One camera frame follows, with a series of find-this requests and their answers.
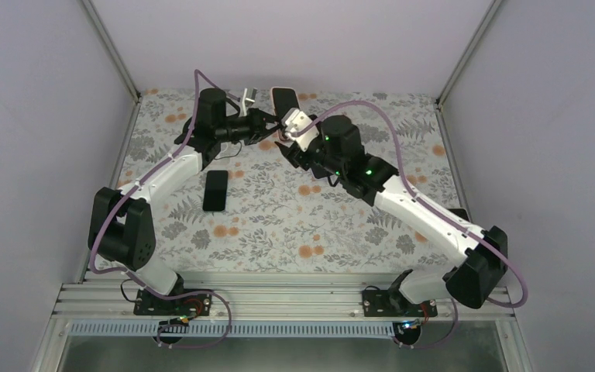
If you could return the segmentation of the black phone from pink case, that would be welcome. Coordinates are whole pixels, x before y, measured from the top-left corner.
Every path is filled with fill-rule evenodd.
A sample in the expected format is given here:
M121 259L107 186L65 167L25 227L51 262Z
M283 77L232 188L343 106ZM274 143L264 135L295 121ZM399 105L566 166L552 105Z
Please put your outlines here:
M292 109L299 108L296 91L293 88L274 87L270 90L275 116L282 119Z

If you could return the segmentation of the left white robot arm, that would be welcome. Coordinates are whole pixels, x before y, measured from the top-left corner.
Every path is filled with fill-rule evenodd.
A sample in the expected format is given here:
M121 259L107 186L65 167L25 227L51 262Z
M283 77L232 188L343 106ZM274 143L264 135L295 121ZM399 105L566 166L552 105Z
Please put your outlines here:
M162 312L184 305L180 276L155 253L153 213L191 177L200 174L221 152L222 144L256 144L278 129L274 115L254 108L256 89L236 98L220 88L195 95L192 116L178 143L142 177L113 189L103 187L94 198L88 233L88 267L100 273L97 257L116 262L115 270L150 292Z

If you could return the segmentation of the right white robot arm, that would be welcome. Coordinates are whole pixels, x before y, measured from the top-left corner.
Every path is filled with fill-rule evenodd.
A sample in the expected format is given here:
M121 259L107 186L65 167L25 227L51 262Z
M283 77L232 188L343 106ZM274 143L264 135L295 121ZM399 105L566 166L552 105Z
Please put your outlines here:
M408 315L419 303L442 298L483 306L507 271L497 257L507 248L503 230L482 229L404 183L395 166L366 152L358 127L344 115L314 123L293 108L281 126L293 143L280 145L280 152L294 167L317 178L337 177L349 195L406 223L447 256L449 268L406 270L392 283L388 303L394 313Z

